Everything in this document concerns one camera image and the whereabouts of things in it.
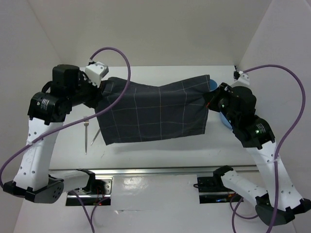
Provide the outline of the blue plastic plate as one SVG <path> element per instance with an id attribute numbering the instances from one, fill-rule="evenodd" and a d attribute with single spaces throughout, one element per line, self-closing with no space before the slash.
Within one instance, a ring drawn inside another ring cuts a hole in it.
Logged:
<path id="1" fill-rule="evenodd" d="M 220 120 L 227 128 L 232 129 L 231 124 L 229 123 L 229 121 L 225 118 L 225 116 L 222 113 L 220 113 Z"/>

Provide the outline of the silver metal fork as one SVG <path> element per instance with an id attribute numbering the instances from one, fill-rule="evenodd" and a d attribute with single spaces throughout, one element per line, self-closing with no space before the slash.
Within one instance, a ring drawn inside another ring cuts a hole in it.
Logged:
<path id="1" fill-rule="evenodd" d="M 84 116 L 84 127 L 85 127 L 85 154 L 87 154 L 88 126 L 89 126 L 89 120 L 87 119 L 87 116 Z"/>

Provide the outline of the silver metal spoon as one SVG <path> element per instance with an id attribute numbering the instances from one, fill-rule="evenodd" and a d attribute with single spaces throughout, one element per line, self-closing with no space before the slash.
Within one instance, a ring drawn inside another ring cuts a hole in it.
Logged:
<path id="1" fill-rule="evenodd" d="M 94 144 L 94 142 L 95 142 L 95 140 L 97 139 L 97 137 L 98 137 L 98 135 L 99 135 L 100 132 L 101 132 L 101 130 L 98 129 L 97 132 L 95 133 L 95 135 L 94 135 L 94 137 L 93 137 L 93 139 L 92 139 L 92 141 L 91 141 L 91 143 L 90 143 L 91 146 Z"/>

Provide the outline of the dark grey checked cloth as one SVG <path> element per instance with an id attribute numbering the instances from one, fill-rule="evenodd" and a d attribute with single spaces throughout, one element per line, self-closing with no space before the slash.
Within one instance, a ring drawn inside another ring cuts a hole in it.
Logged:
<path id="1" fill-rule="evenodd" d="M 97 117 L 106 145 L 201 135 L 208 109 L 203 94 L 210 76 L 197 76 L 160 87 L 131 82 L 112 109 Z"/>

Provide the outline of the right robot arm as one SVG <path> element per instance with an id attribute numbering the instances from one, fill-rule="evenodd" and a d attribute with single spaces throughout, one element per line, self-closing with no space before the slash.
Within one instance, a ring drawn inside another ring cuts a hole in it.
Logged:
<path id="1" fill-rule="evenodd" d="M 295 215 L 309 211 L 311 201 L 299 194 L 283 162 L 275 157 L 275 136 L 268 122 L 256 115 L 257 99 L 252 91 L 222 83 L 203 97 L 209 110 L 222 113 L 228 120 L 233 134 L 253 157 L 265 184 L 264 188 L 259 187 L 232 167 L 223 166 L 213 172 L 213 187 L 235 191 L 254 206 L 266 225 L 285 225 L 294 220 Z"/>

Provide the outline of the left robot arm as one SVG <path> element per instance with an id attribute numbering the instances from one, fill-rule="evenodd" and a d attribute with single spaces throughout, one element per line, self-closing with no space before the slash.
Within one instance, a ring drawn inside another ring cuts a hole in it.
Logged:
<path id="1" fill-rule="evenodd" d="M 80 70 L 74 65 L 57 65 L 52 80 L 31 98 L 28 110 L 29 131 L 19 170 L 3 191 L 34 203 L 55 203 L 62 193 L 81 189 L 90 194 L 96 189 L 95 174 L 87 169 L 49 174 L 58 131 L 74 106 L 96 108 L 101 79 L 108 73 L 102 63 Z"/>

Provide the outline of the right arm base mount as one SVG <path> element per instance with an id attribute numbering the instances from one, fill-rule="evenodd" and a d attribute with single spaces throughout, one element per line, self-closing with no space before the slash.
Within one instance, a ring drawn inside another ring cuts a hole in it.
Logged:
<path id="1" fill-rule="evenodd" d="M 233 190 L 224 187 L 215 177 L 198 177 L 193 185 L 198 190 L 200 204 L 238 202 L 241 198 Z"/>

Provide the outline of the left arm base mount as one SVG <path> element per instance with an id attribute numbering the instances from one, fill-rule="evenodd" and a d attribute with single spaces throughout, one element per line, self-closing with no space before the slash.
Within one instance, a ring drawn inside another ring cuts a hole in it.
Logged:
<path id="1" fill-rule="evenodd" d="M 95 183 L 91 190 L 87 191 L 84 188 L 75 188 L 73 191 L 82 200 L 84 206 L 95 206 L 103 200 L 99 205 L 111 205 L 113 176 L 112 175 L 96 175 Z"/>

